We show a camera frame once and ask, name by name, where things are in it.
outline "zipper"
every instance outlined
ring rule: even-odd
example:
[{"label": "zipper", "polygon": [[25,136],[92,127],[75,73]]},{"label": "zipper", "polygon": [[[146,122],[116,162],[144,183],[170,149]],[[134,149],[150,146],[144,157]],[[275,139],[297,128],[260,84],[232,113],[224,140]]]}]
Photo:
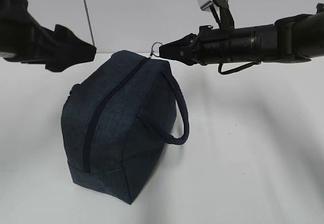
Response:
[{"label": "zipper", "polygon": [[83,148],[83,168],[86,173],[91,172],[90,154],[93,138],[99,123],[100,116],[110,99],[121,89],[124,85],[136,74],[136,72],[146,63],[149,58],[144,58],[135,68],[99,103],[95,112],[93,113],[86,133],[85,145]]}]

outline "navy blue bag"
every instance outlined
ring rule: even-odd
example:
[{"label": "navy blue bag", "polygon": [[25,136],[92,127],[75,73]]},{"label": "navy blue bag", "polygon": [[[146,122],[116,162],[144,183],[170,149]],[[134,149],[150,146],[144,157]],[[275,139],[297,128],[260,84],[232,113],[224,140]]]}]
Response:
[{"label": "navy blue bag", "polygon": [[[184,123],[170,135],[176,102]],[[170,64],[120,51],[81,84],[62,110],[61,128],[75,184],[131,204],[154,170],[165,143],[189,136],[188,112]]]}]

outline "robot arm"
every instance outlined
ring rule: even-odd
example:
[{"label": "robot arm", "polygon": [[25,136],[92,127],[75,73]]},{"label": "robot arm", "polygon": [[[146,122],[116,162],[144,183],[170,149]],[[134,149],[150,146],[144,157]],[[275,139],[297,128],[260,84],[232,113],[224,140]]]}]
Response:
[{"label": "robot arm", "polygon": [[54,31],[40,26],[27,7],[27,0],[0,0],[0,57],[9,62],[45,64],[52,72],[94,60],[96,47],[64,26],[56,25]]},{"label": "robot arm", "polygon": [[212,12],[219,29],[201,26],[197,35],[189,34],[161,46],[161,58],[187,65],[220,64],[220,67],[224,63],[252,62],[240,67],[244,69],[261,62],[296,63],[324,56],[323,4],[317,5],[314,15],[301,14],[279,19],[274,24],[235,29],[226,0],[198,0],[198,3],[201,10]]}]

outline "bag handle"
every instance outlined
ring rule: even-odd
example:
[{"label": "bag handle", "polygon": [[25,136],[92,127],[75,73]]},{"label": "bag handle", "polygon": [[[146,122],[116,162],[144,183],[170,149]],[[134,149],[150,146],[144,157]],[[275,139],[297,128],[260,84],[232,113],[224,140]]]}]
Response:
[{"label": "bag handle", "polygon": [[182,145],[189,137],[189,117],[186,101],[181,92],[180,86],[176,79],[173,77],[171,70],[167,69],[162,72],[163,76],[167,79],[169,85],[171,86],[176,101],[179,107],[179,111],[183,121],[183,135],[180,138],[175,138],[173,135],[167,133],[144,109],[140,109],[137,117],[144,123],[144,125],[154,130],[167,144]]}]

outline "metal ring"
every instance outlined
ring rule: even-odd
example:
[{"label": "metal ring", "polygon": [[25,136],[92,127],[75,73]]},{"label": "metal ring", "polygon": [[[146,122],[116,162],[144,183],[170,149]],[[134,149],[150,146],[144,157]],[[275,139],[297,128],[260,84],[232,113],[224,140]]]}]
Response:
[{"label": "metal ring", "polygon": [[163,46],[163,44],[160,43],[160,42],[153,43],[152,48],[151,48],[150,58],[151,58],[152,56],[155,56],[155,57],[157,57],[157,58],[160,57],[160,56],[156,56],[156,55],[154,54],[154,50],[153,50],[153,48],[154,48],[154,46],[155,46],[156,44],[161,44],[161,46]]}]

